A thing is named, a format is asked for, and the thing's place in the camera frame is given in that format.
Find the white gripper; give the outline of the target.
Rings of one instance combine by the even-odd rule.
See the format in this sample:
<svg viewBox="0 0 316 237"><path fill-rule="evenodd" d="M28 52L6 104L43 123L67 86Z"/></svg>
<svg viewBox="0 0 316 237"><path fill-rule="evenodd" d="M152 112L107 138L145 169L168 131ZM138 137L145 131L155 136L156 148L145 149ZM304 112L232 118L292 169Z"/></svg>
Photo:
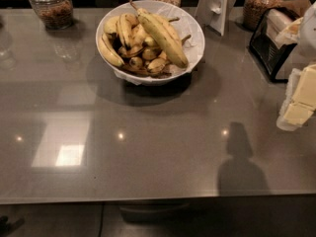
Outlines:
<svg viewBox="0 0 316 237"><path fill-rule="evenodd" d="M288 77L276 126L284 131L295 131L312 117L313 109L316 109L316 65L309 65L302 72L293 68Z"/></svg>

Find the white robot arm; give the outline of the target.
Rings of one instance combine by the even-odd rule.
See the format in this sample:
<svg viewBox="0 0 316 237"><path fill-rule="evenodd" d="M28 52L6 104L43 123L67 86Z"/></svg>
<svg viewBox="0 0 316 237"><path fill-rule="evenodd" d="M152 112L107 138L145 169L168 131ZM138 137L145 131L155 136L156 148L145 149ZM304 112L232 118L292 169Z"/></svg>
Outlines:
<svg viewBox="0 0 316 237"><path fill-rule="evenodd" d="M302 70L292 69L276 120L278 128L295 131L316 111L316 2L302 18L282 30L276 39L280 43L297 43L299 53L310 60Z"/></svg>

